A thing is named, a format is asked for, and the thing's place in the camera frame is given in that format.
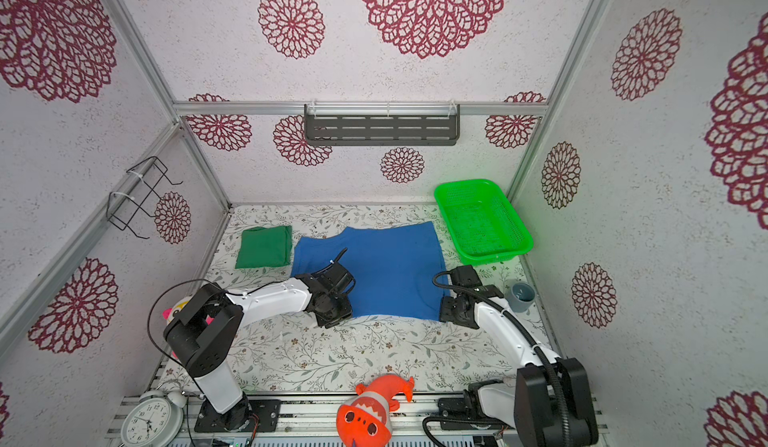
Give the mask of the blue tank top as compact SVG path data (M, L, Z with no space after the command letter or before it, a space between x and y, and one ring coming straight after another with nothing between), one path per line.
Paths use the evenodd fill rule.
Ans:
M340 252L345 253L341 265L355 278L349 294L355 317L439 319L446 292L432 279L446 265L433 223L390 229L347 227L327 239L303 237L294 249L291 275L327 267Z

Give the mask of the green tank top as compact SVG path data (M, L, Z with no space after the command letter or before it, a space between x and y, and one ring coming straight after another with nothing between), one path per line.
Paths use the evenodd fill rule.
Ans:
M292 227L254 227L241 233L236 269L284 267L292 255Z

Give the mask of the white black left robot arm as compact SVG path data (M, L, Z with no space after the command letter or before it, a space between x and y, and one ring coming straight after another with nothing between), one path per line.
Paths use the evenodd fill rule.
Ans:
M204 406L224 422L241 424L250 404L227 361L239 330L298 312L314 315L320 327L334 327L352 315L349 294L355 284L352 274L332 268L244 293L230 293L208 282L174 315L163 338L204 395Z

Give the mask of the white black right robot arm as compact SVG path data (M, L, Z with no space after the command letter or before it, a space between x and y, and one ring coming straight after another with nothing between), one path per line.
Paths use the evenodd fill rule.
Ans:
M594 446L599 429L589 378L575 358L544 346L504 298L456 288L441 300L439 319L486 332L516 362L514 385L480 382L468 390L471 414L455 424L505 424L522 446Z

